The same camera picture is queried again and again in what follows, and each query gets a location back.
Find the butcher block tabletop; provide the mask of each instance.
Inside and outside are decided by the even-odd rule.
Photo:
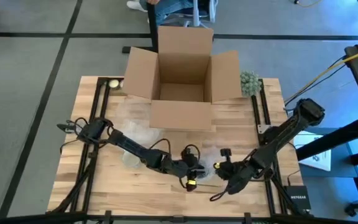
[[[277,78],[263,80],[271,122],[273,125],[280,125],[287,119],[283,110],[280,83]],[[79,117],[89,119],[97,81],[98,77],[82,77],[70,118],[72,121]],[[263,123],[261,100],[259,96],[257,99]],[[149,106],[150,100],[127,96],[121,90],[111,90],[106,118],[110,119],[118,130],[127,118],[147,124],[147,110],[145,112],[144,109]],[[201,158],[216,162],[225,160],[219,155],[221,148],[231,148],[232,161],[240,161],[258,146],[250,98],[219,101],[212,105],[212,109],[211,131],[162,130],[159,137],[169,139],[174,159],[180,158],[181,151],[188,144],[200,148]],[[75,138],[74,134],[67,134],[65,141]],[[155,148],[168,150],[165,142],[159,143]],[[82,150],[83,143],[80,141],[67,144],[63,148],[48,210],[56,208],[74,186]],[[249,182],[238,194],[226,194],[220,200],[210,202],[209,198],[222,192],[226,186],[226,182],[218,176],[212,175],[208,180],[199,181],[197,189],[188,193],[177,177],[159,174],[143,164],[138,168],[126,167],[122,161],[123,153],[122,149],[110,144],[99,150],[88,214],[104,215],[106,210],[111,210],[115,215],[243,217],[244,212],[249,212],[252,217],[270,216],[263,182]],[[287,144],[278,153],[278,163],[285,185],[288,175],[299,170],[298,159],[291,145]],[[300,172],[291,176],[291,184],[303,185]],[[278,194],[273,184],[272,188],[276,212],[279,212]],[[83,187],[77,210],[81,210],[84,191]]]

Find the shoe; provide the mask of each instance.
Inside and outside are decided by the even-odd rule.
[[[139,10],[142,12],[147,12],[139,3],[139,1],[128,1],[127,6],[129,9]]]

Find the cardboard box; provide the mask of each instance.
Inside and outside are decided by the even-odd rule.
[[[211,130],[211,104],[241,97],[238,53],[212,55],[213,30],[158,28],[158,54],[131,48],[124,92],[151,99],[150,127]]]

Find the green plant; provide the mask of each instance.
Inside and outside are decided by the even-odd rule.
[[[262,82],[258,80],[258,74],[255,72],[243,71],[240,78],[243,97],[254,96],[260,91]]]

